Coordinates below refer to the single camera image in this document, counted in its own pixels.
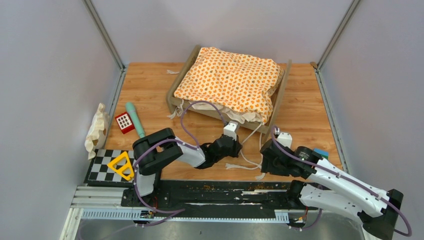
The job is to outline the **white duck pillow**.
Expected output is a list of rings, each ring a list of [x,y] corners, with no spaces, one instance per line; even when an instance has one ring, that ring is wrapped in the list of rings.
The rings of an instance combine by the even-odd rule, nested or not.
[[[103,103],[99,103],[84,141],[88,160],[93,159],[96,150],[101,149],[106,142],[110,117],[105,108]]]

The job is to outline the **yellow duck print blanket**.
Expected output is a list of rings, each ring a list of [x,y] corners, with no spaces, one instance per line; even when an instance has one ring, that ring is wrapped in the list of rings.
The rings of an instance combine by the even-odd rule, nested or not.
[[[196,101],[195,109],[214,104],[240,123],[267,123],[274,107],[271,100],[284,70],[269,58],[202,47],[194,64],[173,92],[174,97]]]

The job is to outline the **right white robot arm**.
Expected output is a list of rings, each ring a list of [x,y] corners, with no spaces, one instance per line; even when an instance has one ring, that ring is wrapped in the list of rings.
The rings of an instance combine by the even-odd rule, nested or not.
[[[302,178],[293,180],[285,193],[290,208],[327,210],[361,224],[378,239],[393,238],[398,218],[405,217],[400,211],[402,192],[369,185],[308,147],[291,150],[290,143],[280,133],[260,148],[262,173]]]

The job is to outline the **wooden pet bed frame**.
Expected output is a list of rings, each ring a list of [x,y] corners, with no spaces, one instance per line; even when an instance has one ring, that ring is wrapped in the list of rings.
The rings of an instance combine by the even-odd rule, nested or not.
[[[166,93],[170,113],[188,108],[268,133],[282,105],[292,62],[196,45]]]

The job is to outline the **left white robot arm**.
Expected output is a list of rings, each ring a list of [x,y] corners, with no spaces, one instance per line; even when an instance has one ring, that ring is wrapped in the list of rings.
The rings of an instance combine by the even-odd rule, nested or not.
[[[136,140],[132,144],[133,168],[136,172],[135,202],[142,207],[152,203],[159,174],[174,161],[202,170],[212,167],[223,158],[237,158],[242,149],[238,129],[238,123],[230,121],[224,126],[223,134],[218,139],[199,146],[182,141],[169,127]]]

